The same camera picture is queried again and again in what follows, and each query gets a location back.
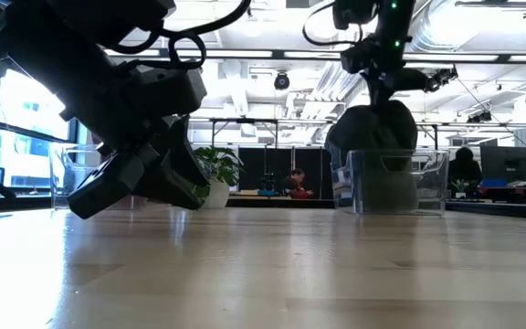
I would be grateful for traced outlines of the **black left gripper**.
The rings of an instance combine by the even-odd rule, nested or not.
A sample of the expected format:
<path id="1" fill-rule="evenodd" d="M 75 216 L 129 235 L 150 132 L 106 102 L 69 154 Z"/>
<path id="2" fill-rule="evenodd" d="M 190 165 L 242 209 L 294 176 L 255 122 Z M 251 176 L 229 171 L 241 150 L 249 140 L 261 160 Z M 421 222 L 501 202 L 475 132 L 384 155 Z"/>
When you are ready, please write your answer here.
<path id="1" fill-rule="evenodd" d="M 61 91 L 67 96 L 60 117 L 84 124 L 112 150 L 144 143 L 158 119 L 197 110 L 206 95 L 199 69 L 124 71 L 91 65 Z M 129 195 L 196 210 L 203 202 L 195 187 L 209 187 L 188 141 L 189 116 L 164 122 L 133 154 L 117 153 L 100 164 L 68 196 L 70 210 L 90 218 Z"/>

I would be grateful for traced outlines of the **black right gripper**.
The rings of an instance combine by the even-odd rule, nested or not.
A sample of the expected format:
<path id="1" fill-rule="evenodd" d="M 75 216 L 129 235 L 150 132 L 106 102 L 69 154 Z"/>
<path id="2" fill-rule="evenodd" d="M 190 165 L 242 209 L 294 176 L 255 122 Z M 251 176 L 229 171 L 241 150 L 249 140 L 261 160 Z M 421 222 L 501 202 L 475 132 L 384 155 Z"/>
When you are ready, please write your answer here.
<path id="1" fill-rule="evenodd" d="M 427 75 L 418 69 L 407 67 L 407 62 L 401 60 L 385 70 L 379 68 L 374 60 L 364 62 L 362 76 L 367 83 L 371 99 L 371 111 L 379 111 L 380 101 L 387 101 L 384 110 L 394 110 L 396 100 L 389 100 L 398 91 L 424 90 L 427 87 Z"/>

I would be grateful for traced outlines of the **olive green baseball cap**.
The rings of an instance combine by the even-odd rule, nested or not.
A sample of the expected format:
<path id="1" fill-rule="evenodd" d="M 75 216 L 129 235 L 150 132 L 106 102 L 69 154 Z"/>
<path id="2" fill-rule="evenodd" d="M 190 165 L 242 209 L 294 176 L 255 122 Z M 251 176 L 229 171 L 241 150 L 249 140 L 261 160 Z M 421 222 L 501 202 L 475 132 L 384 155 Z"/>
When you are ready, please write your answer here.
<path id="1" fill-rule="evenodd" d="M 357 150 L 415 150 L 416 122 L 410 110 L 396 101 L 394 110 L 371 111 L 369 105 L 347 109 L 327 133 L 324 147 L 332 156 Z"/>
<path id="2" fill-rule="evenodd" d="M 417 210 L 416 180 L 408 158 L 368 154 L 361 177 L 363 213 Z"/>

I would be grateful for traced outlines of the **clear acrylic hat stand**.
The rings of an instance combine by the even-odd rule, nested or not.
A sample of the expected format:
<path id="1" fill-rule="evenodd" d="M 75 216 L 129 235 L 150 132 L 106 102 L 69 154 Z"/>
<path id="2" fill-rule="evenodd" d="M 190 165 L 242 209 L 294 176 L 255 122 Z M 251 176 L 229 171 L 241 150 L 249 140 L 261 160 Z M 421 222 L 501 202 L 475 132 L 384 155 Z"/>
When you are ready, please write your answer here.
<path id="1" fill-rule="evenodd" d="M 361 177 L 368 154 L 408 158 L 416 180 L 418 208 L 401 213 L 363 213 Z M 449 152 L 437 150 L 358 150 L 331 171 L 335 207 L 355 215 L 442 216 L 447 201 Z"/>
<path id="2" fill-rule="evenodd" d="M 53 143 L 48 152 L 51 206 L 68 209 L 68 196 L 100 164 L 96 144 Z"/>

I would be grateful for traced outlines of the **green plant in white pot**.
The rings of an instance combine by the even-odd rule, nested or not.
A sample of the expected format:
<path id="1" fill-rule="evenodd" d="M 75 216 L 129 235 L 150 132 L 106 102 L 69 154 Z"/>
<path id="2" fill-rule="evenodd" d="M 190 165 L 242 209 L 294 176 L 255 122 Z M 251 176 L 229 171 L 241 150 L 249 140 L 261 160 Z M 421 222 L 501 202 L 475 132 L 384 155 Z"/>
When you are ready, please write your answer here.
<path id="1" fill-rule="evenodd" d="M 205 171 L 208 186 L 194 186 L 193 193 L 201 208 L 224 208 L 230 188 L 237 186 L 243 163 L 230 148 L 205 146 L 195 150 L 195 156 Z"/>

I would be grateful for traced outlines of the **person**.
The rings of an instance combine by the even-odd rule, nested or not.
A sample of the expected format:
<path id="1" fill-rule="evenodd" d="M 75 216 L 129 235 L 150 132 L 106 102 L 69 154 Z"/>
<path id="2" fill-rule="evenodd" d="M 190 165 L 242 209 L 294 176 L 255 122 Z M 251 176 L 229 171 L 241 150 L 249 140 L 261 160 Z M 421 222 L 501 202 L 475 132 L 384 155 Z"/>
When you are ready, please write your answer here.
<path id="1" fill-rule="evenodd" d="M 456 151 L 455 158 L 449 162 L 448 168 L 448 187 L 454 179 L 469 181 L 469 189 L 465 193 L 473 193 L 479 186 L 482 173 L 479 163 L 474 160 L 474 154 L 467 147 L 461 147 Z"/>
<path id="2" fill-rule="evenodd" d="M 283 192 L 292 199 L 310 199 L 313 197 L 311 190 L 306 190 L 302 183 L 305 172 L 299 168 L 293 169 L 282 183 Z"/>

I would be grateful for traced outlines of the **black room divider panels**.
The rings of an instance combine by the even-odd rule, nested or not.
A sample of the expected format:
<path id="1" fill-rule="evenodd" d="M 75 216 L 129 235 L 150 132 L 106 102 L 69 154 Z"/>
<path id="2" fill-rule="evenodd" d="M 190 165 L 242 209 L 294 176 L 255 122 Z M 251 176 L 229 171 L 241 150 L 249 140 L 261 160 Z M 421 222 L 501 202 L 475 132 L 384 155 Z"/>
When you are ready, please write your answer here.
<path id="1" fill-rule="evenodd" d="M 259 189 L 259 178 L 273 172 L 277 179 L 276 192 L 293 169 L 305 172 L 302 183 L 317 199 L 332 198 L 331 156 L 323 148 L 240 148 L 239 159 L 243 172 L 239 174 L 240 190 Z"/>

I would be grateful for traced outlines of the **small black background robot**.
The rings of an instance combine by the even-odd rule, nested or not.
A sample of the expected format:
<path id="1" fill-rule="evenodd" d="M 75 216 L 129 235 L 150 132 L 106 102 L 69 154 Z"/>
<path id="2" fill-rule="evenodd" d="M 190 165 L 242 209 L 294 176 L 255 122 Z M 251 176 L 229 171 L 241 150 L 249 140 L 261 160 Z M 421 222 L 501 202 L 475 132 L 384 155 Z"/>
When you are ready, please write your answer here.
<path id="1" fill-rule="evenodd" d="M 263 192 L 276 193 L 277 179 L 273 172 L 266 172 L 259 178 L 259 190 Z"/>

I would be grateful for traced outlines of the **silver ceiling air duct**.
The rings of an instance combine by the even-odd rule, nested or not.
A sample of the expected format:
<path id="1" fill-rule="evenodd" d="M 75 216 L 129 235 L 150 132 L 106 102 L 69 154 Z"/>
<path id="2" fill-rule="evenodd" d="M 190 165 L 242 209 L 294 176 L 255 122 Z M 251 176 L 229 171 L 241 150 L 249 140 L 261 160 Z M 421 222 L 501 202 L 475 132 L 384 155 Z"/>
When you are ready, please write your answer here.
<path id="1" fill-rule="evenodd" d="M 526 53 L 525 10 L 455 6 L 418 0 L 410 52 Z"/>

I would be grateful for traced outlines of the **black ceiling light rail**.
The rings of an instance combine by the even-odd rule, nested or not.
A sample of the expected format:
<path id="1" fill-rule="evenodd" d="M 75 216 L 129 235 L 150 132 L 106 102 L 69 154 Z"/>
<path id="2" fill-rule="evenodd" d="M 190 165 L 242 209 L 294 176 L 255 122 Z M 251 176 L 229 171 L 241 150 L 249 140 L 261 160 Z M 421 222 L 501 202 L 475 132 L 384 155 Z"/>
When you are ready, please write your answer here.
<path id="1" fill-rule="evenodd" d="M 500 8 L 525 10 L 523 18 L 526 19 L 526 1 L 515 0 L 457 0 L 455 6 L 473 8 Z"/>

